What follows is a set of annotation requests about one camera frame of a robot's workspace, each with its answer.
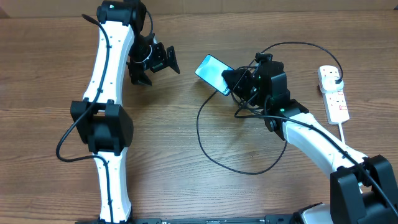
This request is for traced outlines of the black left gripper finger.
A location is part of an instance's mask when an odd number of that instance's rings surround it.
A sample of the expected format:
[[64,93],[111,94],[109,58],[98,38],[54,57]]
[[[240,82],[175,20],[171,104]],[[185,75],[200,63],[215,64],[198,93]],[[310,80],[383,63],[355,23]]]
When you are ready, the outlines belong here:
[[170,46],[166,49],[166,67],[170,67],[177,74],[180,74],[174,46]]
[[143,64],[127,62],[126,65],[133,85],[152,85],[151,80],[144,72],[145,66]]

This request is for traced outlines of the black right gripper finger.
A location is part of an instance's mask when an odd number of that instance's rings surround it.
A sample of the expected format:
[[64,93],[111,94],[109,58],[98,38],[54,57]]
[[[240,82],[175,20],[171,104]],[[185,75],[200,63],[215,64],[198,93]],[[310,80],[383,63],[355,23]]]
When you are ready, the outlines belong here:
[[238,97],[248,100],[249,99],[249,85],[248,84],[230,84],[230,90]]
[[221,74],[223,79],[225,80],[227,87],[229,89],[235,89],[238,87],[241,81],[244,80],[244,77],[249,74],[247,69],[237,69],[237,70],[224,70]]

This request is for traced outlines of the blue Samsung Galaxy smartphone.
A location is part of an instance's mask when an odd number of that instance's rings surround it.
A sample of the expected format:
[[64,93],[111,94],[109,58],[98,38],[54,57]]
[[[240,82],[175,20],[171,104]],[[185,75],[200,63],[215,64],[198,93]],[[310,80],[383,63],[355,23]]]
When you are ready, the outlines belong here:
[[228,96],[230,89],[222,77],[222,73],[225,70],[233,69],[211,54],[208,54],[195,70],[195,74],[224,96]]

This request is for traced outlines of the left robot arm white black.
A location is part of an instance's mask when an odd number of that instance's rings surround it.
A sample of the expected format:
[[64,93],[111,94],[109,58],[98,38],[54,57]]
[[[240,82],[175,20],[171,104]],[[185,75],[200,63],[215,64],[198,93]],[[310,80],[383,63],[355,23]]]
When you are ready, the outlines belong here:
[[165,48],[155,34],[141,35],[150,12],[141,1],[103,1],[96,17],[83,18],[98,26],[99,42],[93,74],[82,100],[73,101],[72,129],[96,162],[101,211],[96,223],[133,223],[127,192],[126,158],[133,122],[123,108],[125,74],[134,85],[152,84],[146,70],[167,67],[180,71],[174,47]]

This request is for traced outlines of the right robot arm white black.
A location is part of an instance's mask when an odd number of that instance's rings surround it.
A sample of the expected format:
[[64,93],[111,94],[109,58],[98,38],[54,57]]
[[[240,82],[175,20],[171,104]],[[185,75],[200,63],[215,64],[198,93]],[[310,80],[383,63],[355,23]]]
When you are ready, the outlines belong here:
[[225,70],[228,88],[263,109],[269,131],[304,152],[330,180],[330,203],[293,214],[292,223],[397,223],[397,182],[389,161],[345,145],[290,97],[281,62],[259,62],[254,72]]

